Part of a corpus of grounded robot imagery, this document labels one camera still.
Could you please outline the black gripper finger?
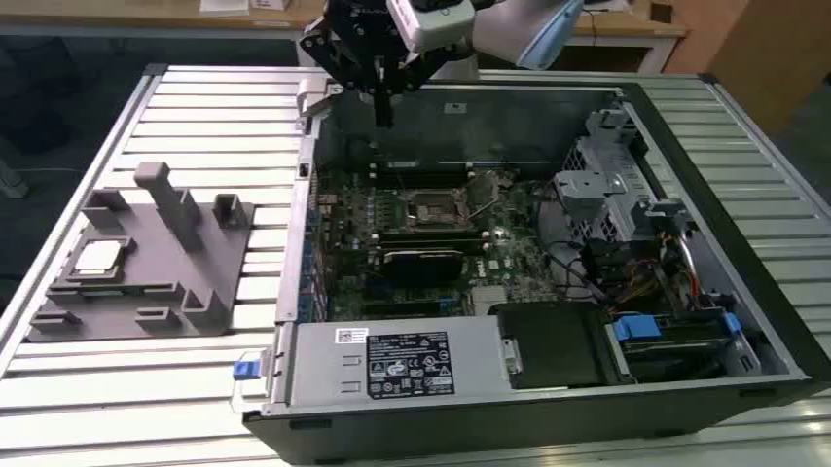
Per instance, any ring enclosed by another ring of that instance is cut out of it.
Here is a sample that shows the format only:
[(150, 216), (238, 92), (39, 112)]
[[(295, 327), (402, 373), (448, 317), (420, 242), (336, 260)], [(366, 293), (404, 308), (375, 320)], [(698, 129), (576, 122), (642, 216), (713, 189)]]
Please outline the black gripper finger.
[(375, 125), (384, 127), (384, 85), (368, 39), (368, 29), (350, 18), (319, 18), (299, 45), (346, 90), (368, 96)]
[(383, 126), (394, 125), (392, 97), (419, 90), (448, 61), (448, 48), (414, 57), (388, 55), (383, 59)]

